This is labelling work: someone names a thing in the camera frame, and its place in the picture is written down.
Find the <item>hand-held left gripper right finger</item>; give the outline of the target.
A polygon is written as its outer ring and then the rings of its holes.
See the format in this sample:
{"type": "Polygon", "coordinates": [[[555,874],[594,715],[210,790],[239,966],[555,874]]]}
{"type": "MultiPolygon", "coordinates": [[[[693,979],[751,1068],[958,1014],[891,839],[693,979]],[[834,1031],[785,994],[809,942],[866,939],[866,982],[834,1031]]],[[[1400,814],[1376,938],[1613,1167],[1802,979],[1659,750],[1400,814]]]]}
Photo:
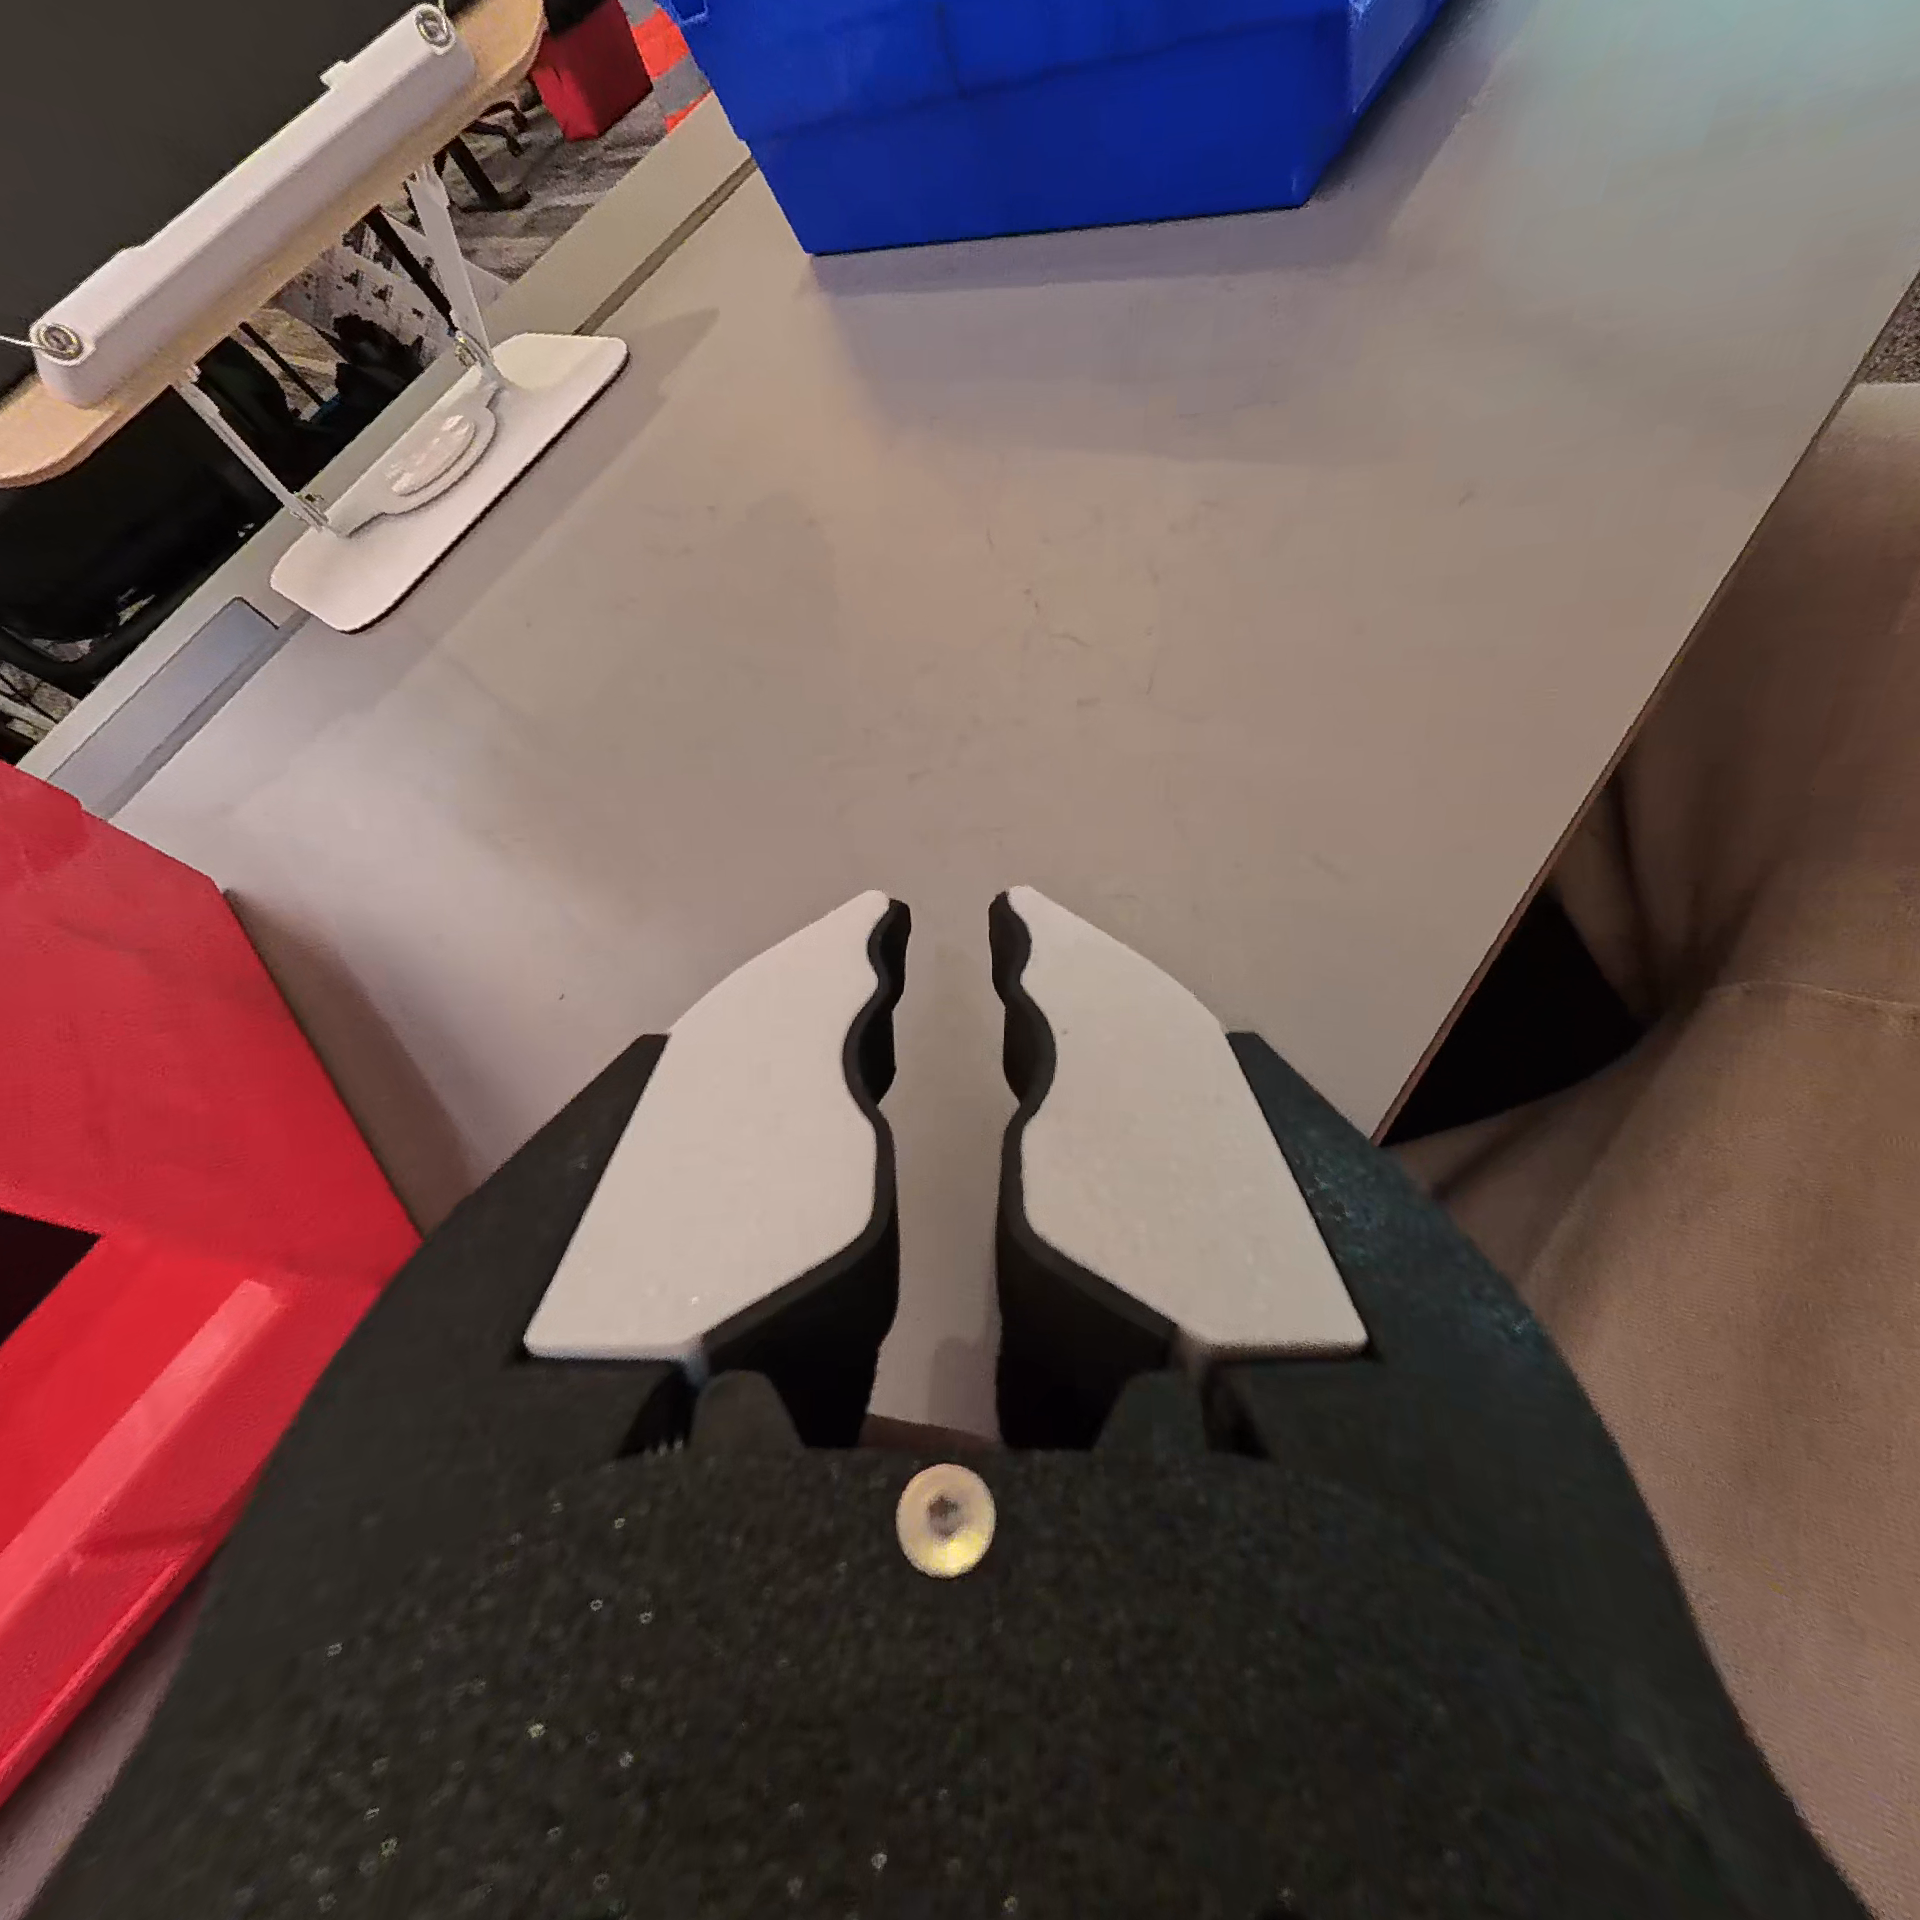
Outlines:
{"type": "Polygon", "coordinates": [[[1213,1012],[1030,885],[992,903],[989,938],[1009,1343],[1080,1364],[1359,1356],[1359,1309],[1213,1012]]]}

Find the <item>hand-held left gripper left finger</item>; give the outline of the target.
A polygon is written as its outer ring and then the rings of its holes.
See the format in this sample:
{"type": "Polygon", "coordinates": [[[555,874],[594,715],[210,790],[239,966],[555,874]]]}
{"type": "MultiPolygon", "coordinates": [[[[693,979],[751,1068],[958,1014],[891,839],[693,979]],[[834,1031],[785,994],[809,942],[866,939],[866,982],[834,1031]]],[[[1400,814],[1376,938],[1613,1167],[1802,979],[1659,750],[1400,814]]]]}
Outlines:
{"type": "Polygon", "coordinates": [[[534,1360],[729,1364],[894,1210],[891,1014],[910,912],[857,893],[667,1031],[526,1331],[534,1360]]]}

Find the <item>red plastic bin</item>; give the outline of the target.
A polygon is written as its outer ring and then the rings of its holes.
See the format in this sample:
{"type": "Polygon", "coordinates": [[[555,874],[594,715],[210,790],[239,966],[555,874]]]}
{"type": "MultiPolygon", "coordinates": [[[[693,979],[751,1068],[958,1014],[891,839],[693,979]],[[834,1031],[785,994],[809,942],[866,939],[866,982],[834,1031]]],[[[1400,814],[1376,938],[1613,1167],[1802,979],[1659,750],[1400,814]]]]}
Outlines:
{"type": "Polygon", "coordinates": [[[418,1235],[219,886],[2,778],[2,1794],[418,1235]]]}

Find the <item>blue plastic bin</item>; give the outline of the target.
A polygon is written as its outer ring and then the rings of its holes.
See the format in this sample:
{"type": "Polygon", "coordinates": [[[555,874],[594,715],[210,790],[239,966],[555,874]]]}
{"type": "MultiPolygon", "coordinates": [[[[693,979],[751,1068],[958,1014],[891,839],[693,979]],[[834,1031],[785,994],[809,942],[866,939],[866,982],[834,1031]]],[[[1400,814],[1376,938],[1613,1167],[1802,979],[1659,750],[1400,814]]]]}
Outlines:
{"type": "Polygon", "coordinates": [[[1439,2],[662,4],[809,255],[1298,208],[1439,2]]]}

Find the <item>white clamp bar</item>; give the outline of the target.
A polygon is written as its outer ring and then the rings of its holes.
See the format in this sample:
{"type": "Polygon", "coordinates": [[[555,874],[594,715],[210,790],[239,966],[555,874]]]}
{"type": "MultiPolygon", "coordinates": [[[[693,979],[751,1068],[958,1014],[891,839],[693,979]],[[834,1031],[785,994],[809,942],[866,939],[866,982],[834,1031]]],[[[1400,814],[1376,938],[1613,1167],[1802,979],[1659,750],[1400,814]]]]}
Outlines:
{"type": "Polygon", "coordinates": [[[440,4],[409,6],[322,75],[315,103],[35,317],[26,340],[39,384],[74,406],[123,389],[350,182],[455,104],[475,71],[440,4]]]}

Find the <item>red bag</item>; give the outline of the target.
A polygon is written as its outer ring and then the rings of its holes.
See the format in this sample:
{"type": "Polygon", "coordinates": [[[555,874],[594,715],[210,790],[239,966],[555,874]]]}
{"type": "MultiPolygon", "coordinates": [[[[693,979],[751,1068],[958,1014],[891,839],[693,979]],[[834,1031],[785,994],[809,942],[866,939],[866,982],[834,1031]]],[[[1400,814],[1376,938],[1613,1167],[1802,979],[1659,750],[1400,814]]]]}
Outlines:
{"type": "Polygon", "coordinates": [[[569,144],[609,133],[656,88],[618,2],[549,6],[531,79],[569,144]]]}

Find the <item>wooden board with black panel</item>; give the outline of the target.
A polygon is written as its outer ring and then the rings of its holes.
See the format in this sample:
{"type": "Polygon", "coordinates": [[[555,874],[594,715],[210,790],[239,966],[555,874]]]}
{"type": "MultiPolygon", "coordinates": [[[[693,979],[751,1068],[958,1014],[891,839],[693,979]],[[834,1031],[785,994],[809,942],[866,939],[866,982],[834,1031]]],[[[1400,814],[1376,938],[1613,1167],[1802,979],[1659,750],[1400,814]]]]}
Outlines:
{"type": "MultiPolygon", "coordinates": [[[[3,4],[3,333],[143,245],[322,92],[393,4],[3,4]]],[[[3,342],[3,488],[81,464],[416,167],[502,100],[543,36],[537,2],[453,4],[471,78],[350,172],[229,292],[169,323],[127,384],[73,406],[3,342]]]]}

